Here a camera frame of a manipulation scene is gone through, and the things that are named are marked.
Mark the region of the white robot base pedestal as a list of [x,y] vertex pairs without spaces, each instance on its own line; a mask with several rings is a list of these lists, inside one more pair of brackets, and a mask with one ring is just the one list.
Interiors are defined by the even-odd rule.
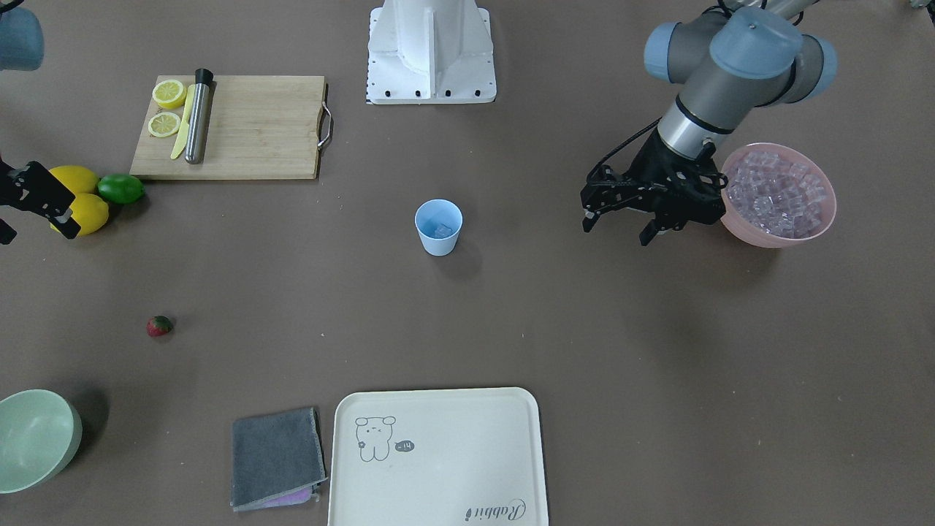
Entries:
[[368,104],[497,98],[490,13],[474,1],[385,1],[370,11]]

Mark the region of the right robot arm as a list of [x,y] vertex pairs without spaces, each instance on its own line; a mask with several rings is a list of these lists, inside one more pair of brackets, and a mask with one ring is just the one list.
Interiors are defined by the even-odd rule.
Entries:
[[[21,1],[2,2],[1,66],[3,71],[34,71],[45,56],[45,41],[37,16]],[[1,163],[1,205],[36,214],[67,239],[80,233],[72,217],[75,194],[36,161],[23,167]]]

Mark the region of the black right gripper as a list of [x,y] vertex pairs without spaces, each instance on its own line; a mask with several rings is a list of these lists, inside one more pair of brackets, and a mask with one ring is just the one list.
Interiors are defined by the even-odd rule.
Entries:
[[[79,236],[81,230],[70,209],[74,199],[66,184],[42,164],[33,161],[15,169],[1,162],[1,205],[57,220],[57,231],[70,240]],[[9,245],[17,235],[13,227],[0,220],[1,245]]]

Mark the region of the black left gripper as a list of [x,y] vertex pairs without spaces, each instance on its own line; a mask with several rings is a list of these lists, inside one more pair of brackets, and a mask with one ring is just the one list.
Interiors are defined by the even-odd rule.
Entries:
[[614,171],[608,160],[641,136],[629,137],[589,171],[581,190],[582,230],[590,233],[599,217],[617,210],[652,213],[640,233],[641,246],[648,246],[667,226],[717,223],[727,212],[722,190],[728,178],[714,163],[714,141],[702,142],[698,159],[685,159],[652,131],[628,169]]

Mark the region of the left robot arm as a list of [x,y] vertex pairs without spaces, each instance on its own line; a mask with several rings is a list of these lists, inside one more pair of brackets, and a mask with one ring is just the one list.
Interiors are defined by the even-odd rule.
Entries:
[[753,109],[818,96],[839,70],[828,40],[799,30],[808,1],[719,1],[689,23],[664,23],[646,40],[647,72],[681,87],[667,111],[634,134],[644,143],[627,170],[599,159],[580,193],[582,229],[618,210],[651,214],[648,245],[689,223],[727,213],[728,178],[714,162]]

